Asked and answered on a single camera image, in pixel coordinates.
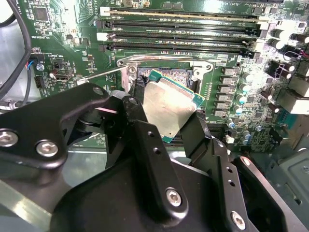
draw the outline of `screw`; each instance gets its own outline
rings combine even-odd
[[[135,98],[129,98],[129,101],[134,104],[134,105],[138,105],[139,103],[135,100]]]
[[[308,173],[308,174],[309,174],[309,167],[304,166],[304,167],[303,167],[303,171],[304,171],[304,173]]]
[[[250,161],[247,158],[242,158],[242,161],[247,165],[250,166]]]
[[[52,157],[58,152],[58,147],[51,141],[40,142],[37,145],[37,153],[41,156]]]
[[[220,147],[224,147],[223,143],[221,143],[221,141],[217,140],[217,144],[220,146]]]
[[[103,95],[103,91],[99,87],[93,87],[93,91],[98,95]]]
[[[173,189],[168,189],[166,191],[166,197],[171,205],[178,207],[182,203],[182,198],[179,193]]]
[[[257,126],[257,127],[255,128],[255,131],[261,132],[261,131],[262,131],[262,127],[261,127],[261,126]]]
[[[134,66],[129,67],[129,73],[135,73],[136,68]]]
[[[11,131],[0,131],[0,146],[9,147],[18,142],[18,136]]]
[[[246,223],[245,221],[242,219],[242,217],[236,213],[235,211],[231,212],[231,217],[233,222],[235,223],[235,225],[240,229],[240,230],[244,230],[246,229]]]
[[[38,71],[41,71],[41,72],[43,72],[44,69],[45,69],[44,65],[42,65],[41,63],[38,63],[36,68],[37,68]]]

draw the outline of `electrolytic capacitor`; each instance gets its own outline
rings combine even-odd
[[[287,70],[283,69],[281,72],[281,76],[285,77],[286,79],[290,79],[292,77],[292,74],[289,73]]]
[[[230,119],[230,118],[226,121],[226,124],[227,124],[227,126],[230,127],[230,128],[235,127],[235,123],[234,123],[233,120]]]
[[[261,95],[262,95],[264,98],[266,98],[267,100],[271,100],[271,99],[272,99],[272,96],[271,96],[269,93],[267,93],[266,91],[262,91],[262,92],[261,92]]]
[[[247,130],[245,130],[245,131],[242,133],[242,136],[243,136],[245,139],[247,139],[247,140],[249,140],[249,139],[251,138],[250,132],[247,131]]]
[[[272,103],[268,104],[268,107],[269,107],[269,108],[271,109],[271,111],[274,112],[274,113],[278,113],[279,110],[280,110],[279,107],[275,106],[275,105],[272,104]]]
[[[302,34],[293,34],[293,38],[299,42],[302,42],[302,43],[309,43],[309,36],[307,35],[302,35]]]
[[[57,69],[54,69],[52,70],[48,75],[50,78],[55,78],[55,75],[58,73],[58,70]]]
[[[295,70],[295,66],[292,64],[284,63],[284,69],[286,69],[289,72],[293,72]]]
[[[250,74],[249,72],[245,72],[242,75],[242,78],[245,79],[247,82],[251,82],[254,80],[254,76],[252,74]]]
[[[276,30],[275,32],[275,37],[280,39],[280,40],[288,40],[289,37],[291,36],[291,32],[287,31],[287,30]]]
[[[241,113],[242,113],[242,108],[241,108],[239,105],[235,105],[235,106],[233,107],[233,110],[235,111],[235,113],[236,113],[237,115],[241,115]]]
[[[243,91],[243,92],[249,92],[251,89],[251,86],[247,85],[246,83],[242,83],[240,84],[239,88]]]
[[[237,95],[236,99],[239,101],[240,104],[246,103],[247,99],[242,94]]]
[[[241,143],[242,143],[243,145],[247,145],[247,144],[249,143],[249,140],[246,139],[246,138],[244,138],[244,137],[242,137],[242,138],[240,139],[240,141],[241,141]]]
[[[285,43],[281,40],[273,40],[271,42],[271,46],[276,48],[276,49],[282,49],[284,47]]]

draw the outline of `bolt hole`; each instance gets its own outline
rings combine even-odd
[[[160,155],[160,154],[161,154],[161,151],[160,151],[159,148],[157,148],[157,147],[154,148],[154,152],[155,152],[157,155]]]
[[[235,187],[235,186],[236,186],[236,185],[234,184],[234,182],[233,182],[233,181],[228,180],[228,182],[230,183],[230,185],[231,185],[231,186],[233,186],[233,187]]]
[[[229,167],[226,167],[226,169],[227,169],[230,173],[233,173],[232,169],[230,169]]]
[[[148,134],[150,137],[154,137],[154,136],[155,136],[151,131],[149,131],[147,134]]]
[[[134,105],[138,105],[139,103],[137,102],[137,100],[135,100],[134,98],[129,98],[129,101],[134,104]]]
[[[295,201],[298,205],[300,205],[300,204],[302,203],[301,200],[299,200],[298,198],[295,198],[294,201]]]

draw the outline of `wire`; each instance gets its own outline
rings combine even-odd
[[[30,69],[31,64],[33,64],[33,61],[30,61],[30,63],[27,64],[27,69],[28,69],[28,70]]]
[[[28,99],[29,99],[29,94],[30,94],[30,89],[31,89],[31,69],[30,65],[33,63],[30,62],[28,67],[27,67],[27,87],[26,87],[26,93],[23,102],[21,103],[20,107],[23,107],[24,105],[27,104]]]
[[[13,14],[15,15],[17,22],[19,24],[21,33],[24,38],[24,44],[25,44],[25,53],[21,60],[19,61],[18,65],[10,75],[10,77],[7,79],[7,81],[0,87],[0,99],[2,99],[12,88],[12,86],[15,84],[16,80],[18,79],[21,71],[23,70],[24,66],[26,65],[27,61],[30,58],[31,55],[31,38],[27,29],[27,26],[19,13],[18,7],[16,6],[15,0],[7,0],[8,4],[10,5]]]
[[[286,54],[288,54],[288,53],[293,53],[293,54],[297,55],[297,57],[295,57],[295,58],[290,58],[290,59],[286,59],[284,56],[285,56]],[[292,60],[292,59],[296,59],[296,58],[298,58],[298,57],[299,57],[299,54],[296,53],[296,52],[292,52],[292,51],[287,51],[286,53],[283,54],[283,59],[284,59],[284,60]]]
[[[10,25],[11,23],[13,23],[15,21],[15,19],[16,19],[15,15],[12,14],[7,20],[0,23],[0,28],[3,28],[3,27]]]

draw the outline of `integrated circuit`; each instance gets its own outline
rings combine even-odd
[[[48,12],[44,7],[34,7],[33,14],[38,21],[48,21]]]
[[[168,68],[138,68],[138,75],[149,76],[152,70],[160,72],[163,76],[188,87],[192,77],[192,70]]]

